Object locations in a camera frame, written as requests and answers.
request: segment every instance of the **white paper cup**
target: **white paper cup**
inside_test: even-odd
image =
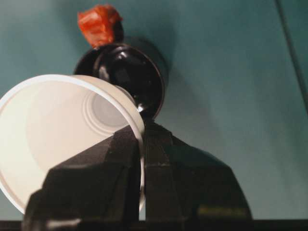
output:
[[[143,120],[123,89],[90,76],[23,81],[0,100],[0,188],[24,213],[50,168],[127,125],[142,154]],[[143,186],[142,158],[142,191]]]

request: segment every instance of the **teal surface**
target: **teal surface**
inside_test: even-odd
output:
[[[89,48],[76,13],[97,3],[1,1],[0,96],[29,77],[71,74]],[[308,117],[274,1],[109,3],[125,33],[151,41],[170,66],[156,121],[230,165],[254,218],[307,218]],[[307,21],[306,12],[288,14]],[[1,194],[0,220],[21,218]]]
[[[281,3],[286,17],[286,25],[303,72],[305,86],[308,89],[308,1],[282,0]]]

